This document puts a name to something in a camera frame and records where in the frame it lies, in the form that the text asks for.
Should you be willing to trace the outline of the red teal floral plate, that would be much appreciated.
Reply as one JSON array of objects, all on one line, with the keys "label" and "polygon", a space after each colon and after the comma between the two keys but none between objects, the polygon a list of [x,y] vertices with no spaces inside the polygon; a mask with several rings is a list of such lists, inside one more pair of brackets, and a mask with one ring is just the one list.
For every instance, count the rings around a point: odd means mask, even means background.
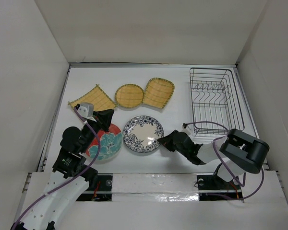
[{"label": "red teal floral plate", "polygon": [[123,135],[120,128],[111,123],[108,132],[100,130],[97,135],[100,139],[101,149],[96,162],[105,163],[115,158],[123,143]]}]

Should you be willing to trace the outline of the blue white floral plate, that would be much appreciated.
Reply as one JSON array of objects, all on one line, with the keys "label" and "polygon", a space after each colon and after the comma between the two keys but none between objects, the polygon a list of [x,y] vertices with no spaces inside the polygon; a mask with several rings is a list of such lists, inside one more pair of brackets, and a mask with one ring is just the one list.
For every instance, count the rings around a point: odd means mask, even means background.
[{"label": "blue white floral plate", "polygon": [[159,148],[159,138],[164,136],[161,123],[155,118],[140,115],[130,119],[123,128],[125,145],[137,153],[150,153]]}]

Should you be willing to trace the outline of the scoop-shaped bamboo tray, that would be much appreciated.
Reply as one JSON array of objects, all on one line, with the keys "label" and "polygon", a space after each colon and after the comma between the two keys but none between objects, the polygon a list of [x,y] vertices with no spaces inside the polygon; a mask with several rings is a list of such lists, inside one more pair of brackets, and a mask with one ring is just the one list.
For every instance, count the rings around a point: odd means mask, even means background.
[{"label": "scoop-shaped bamboo tray", "polygon": [[143,104],[164,109],[171,99],[175,85],[163,78],[151,78],[144,91]]}]

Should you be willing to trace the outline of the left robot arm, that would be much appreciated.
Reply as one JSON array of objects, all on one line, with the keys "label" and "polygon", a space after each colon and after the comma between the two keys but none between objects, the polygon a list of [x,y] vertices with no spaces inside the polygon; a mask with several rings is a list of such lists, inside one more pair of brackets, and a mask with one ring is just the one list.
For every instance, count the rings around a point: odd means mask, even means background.
[{"label": "left robot arm", "polygon": [[85,165],[83,154],[94,140],[97,153],[101,151],[97,134],[100,130],[108,131],[114,110],[92,112],[89,117],[80,112],[81,108],[77,105],[74,112],[83,121],[83,128],[71,126],[64,130],[60,152],[41,197],[19,216],[11,229],[55,230],[78,197],[98,185],[98,172],[91,164]]}]

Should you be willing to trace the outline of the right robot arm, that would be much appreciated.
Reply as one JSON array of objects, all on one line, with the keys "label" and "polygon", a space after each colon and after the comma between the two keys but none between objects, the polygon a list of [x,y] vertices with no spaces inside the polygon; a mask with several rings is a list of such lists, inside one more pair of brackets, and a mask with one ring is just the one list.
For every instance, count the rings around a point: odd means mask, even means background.
[{"label": "right robot arm", "polygon": [[208,144],[197,144],[186,132],[177,130],[157,141],[167,150],[179,152],[194,165],[220,160],[212,176],[217,188],[224,188],[244,173],[258,174],[270,150],[266,142],[237,129]]}]

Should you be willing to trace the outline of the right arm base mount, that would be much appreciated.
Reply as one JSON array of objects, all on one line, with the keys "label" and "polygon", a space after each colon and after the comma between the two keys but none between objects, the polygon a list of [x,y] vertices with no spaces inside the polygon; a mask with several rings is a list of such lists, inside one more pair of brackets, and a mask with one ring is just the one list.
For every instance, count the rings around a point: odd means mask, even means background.
[{"label": "right arm base mount", "polygon": [[243,198],[241,186],[217,177],[216,173],[198,174],[194,187],[198,189],[200,201],[237,200]]}]

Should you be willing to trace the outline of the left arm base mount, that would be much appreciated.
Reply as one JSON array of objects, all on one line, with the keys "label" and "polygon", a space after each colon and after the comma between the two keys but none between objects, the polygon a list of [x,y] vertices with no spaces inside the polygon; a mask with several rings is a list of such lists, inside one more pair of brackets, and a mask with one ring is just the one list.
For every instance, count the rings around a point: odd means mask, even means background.
[{"label": "left arm base mount", "polygon": [[112,201],[113,174],[99,174],[94,185],[84,191],[76,201],[78,202],[108,202]]}]

